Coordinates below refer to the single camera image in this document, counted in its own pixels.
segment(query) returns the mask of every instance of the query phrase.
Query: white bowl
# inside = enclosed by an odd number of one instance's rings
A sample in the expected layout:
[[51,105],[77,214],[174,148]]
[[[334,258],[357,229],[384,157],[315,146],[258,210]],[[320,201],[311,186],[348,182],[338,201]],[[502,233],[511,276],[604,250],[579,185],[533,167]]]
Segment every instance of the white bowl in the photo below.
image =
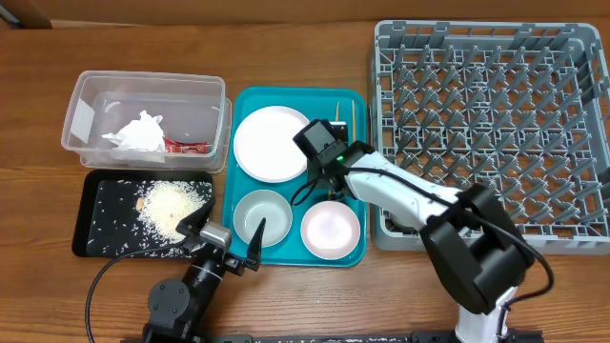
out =
[[293,223],[293,212],[280,194],[260,190],[244,196],[235,207],[233,223],[237,236],[249,244],[263,218],[267,218],[263,232],[263,248],[279,243]]
[[303,216],[301,239],[315,256],[336,260],[352,252],[360,239],[360,222],[347,205],[323,201]]

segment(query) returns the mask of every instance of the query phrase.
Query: dish rack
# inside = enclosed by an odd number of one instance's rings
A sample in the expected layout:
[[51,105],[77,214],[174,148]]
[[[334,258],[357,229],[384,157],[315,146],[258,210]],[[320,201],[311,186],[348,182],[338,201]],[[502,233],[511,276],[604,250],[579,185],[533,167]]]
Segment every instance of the dish rack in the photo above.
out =
[[[370,81],[388,159],[439,185],[494,188],[541,252],[610,253],[610,79],[594,27],[382,21]],[[424,249],[383,209],[373,217],[381,249]]]

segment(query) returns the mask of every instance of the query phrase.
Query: crumpled tissue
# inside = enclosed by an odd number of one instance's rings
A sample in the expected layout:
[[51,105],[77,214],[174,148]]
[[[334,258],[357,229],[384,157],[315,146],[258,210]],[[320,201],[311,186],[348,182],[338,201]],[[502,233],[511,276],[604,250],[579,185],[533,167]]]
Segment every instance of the crumpled tissue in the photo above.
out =
[[[165,152],[165,141],[163,130],[159,126],[163,120],[162,115],[151,117],[146,111],[140,112],[140,120],[132,120],[125,128],[116,134],[103,134],[106,138],[117,145],[117,151],[155,151]],[[137,159],[151,162],[163,163],[164,156],[133,156],[133,154],[113,153],[117,159]]]

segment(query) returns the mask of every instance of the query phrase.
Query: pink bowl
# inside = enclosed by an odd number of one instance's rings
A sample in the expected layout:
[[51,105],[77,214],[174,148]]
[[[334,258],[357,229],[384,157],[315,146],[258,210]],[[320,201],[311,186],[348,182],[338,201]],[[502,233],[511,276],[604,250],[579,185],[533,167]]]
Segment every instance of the pink bowl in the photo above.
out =
[[360,222],[347,205],[323,201],[303,216],[301,239],[319,258],[336,260],[347,256],[360,239]]

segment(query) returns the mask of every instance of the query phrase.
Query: plastic container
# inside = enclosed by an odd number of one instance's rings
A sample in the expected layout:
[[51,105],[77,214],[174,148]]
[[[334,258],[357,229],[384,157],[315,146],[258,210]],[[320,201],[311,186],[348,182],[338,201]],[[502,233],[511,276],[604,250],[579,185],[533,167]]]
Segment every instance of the plastic container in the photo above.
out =
[[[117,133],[140,112],[162,115],[165,136],[182,143],[209,143],[206,153],[117,151],[102,138]],[[231,101],[220,77],[143,71],[85,71],[72,93],[61,145],[90,168],[224,168],[231,135]]]

